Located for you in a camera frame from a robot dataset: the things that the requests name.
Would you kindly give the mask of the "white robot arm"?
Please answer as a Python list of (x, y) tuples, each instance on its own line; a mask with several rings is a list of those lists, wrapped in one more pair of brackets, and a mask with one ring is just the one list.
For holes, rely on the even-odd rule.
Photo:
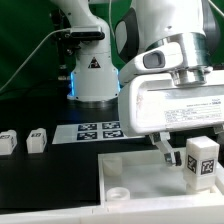
[(224, 124), (224, 75), (210, 63), (207, 0), (132, 0), (115, 40), (125, 66), (118, 114), (127, 136)]

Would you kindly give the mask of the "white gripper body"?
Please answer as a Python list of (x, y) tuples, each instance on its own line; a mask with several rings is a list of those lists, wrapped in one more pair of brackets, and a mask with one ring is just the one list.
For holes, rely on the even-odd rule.
[(224, 71), (206, 76), (204, 85), (177, 87), (169, 73), (142, 75), (118, 97), (126, 136), (214, 127), (224, 124)]

